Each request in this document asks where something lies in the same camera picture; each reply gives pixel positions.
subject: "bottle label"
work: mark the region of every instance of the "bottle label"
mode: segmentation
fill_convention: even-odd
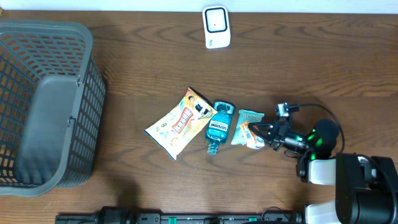
[[[209,128],[215,128],[227,132],[228,124],[219,121],[210,121]]]

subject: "brown wood surface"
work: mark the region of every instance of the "brown wood surface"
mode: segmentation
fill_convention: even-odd
[[[398,162],[397,16],[231,13],[231,45],[218,50],[205,48],[200,13],[6,11],[4,17],[86,25],[108,86],[92,178],[41,197],[0,197],[0,223],[53,223],[59,212],[104,205],[254,213],[334,198],[334,187],[300,183],[296,161],[282,151],[228,143],[209,156],[204,131],[172,161],[144,130],[188,86],[211,101],[263,111],[268,120],[277,103],[321,103],[339,117],[346,152]],[[303,109],[294,126],[308,131],[324,117]]]

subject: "small snack packet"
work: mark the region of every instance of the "small snack packet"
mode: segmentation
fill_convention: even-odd
[[[264,140],[250,131],[249,122],[241,124],[241,131],[243,133],[243,138],[246,140],[247,147],[251,149],[260,149],[265,146]]]
[[[254,111],[248,110],[239,110],[239,118],[238,124],[236,125],[236,130],[234,137],[232,138],[231,144],[246,144],[246,140],[243,136],[243,132],[241,131],[241,124],[242,123],[252,123],[252,122],[260,122],[261,119],[264,117],[264,113],[256,113]]]
[[[176,160],[182,149],[215,114],[214,108],[188,88],[180,103],[145,132]]]

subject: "listerine bottle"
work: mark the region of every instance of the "listerine bottle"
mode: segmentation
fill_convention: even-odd
[[[216,101],[214,102],[214,109],[218,113],[210,120],[205,136],[206,140],[210,142],[207,153],[213,156],[217,154],[218,146],[226,143],[232,117],[235,114],[235,106],[230,103]]]

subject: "gray basket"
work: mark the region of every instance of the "gray basket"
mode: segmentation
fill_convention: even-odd
[[[92,48],[81,24],[0,20],[0,195],[90,176],[105,96]]]

